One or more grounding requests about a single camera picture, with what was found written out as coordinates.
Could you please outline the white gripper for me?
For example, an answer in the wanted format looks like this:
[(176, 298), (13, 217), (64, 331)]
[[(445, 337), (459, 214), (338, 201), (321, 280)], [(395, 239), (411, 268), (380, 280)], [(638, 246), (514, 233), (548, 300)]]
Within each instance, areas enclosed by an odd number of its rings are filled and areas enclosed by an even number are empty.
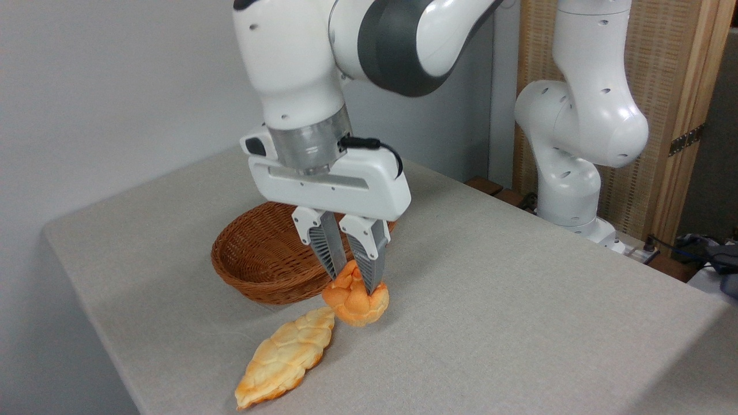
[(299, 237), (333, 280), (347, 265), (333, 212), (350, 214), (339, 226), (347, 236), (367, 294), (374, 294), (382, 283), (386, 246), (391, 239), (387, 221), (398, 220), (411, 202), (398, 153), (378, 139), (348, 135), (340, 140), (345, 154), (329, 172), (306, 176), (277, 160), (266, 126), (251, 130), (239, 143), (263, 197), (298, 206), (292, 219)]

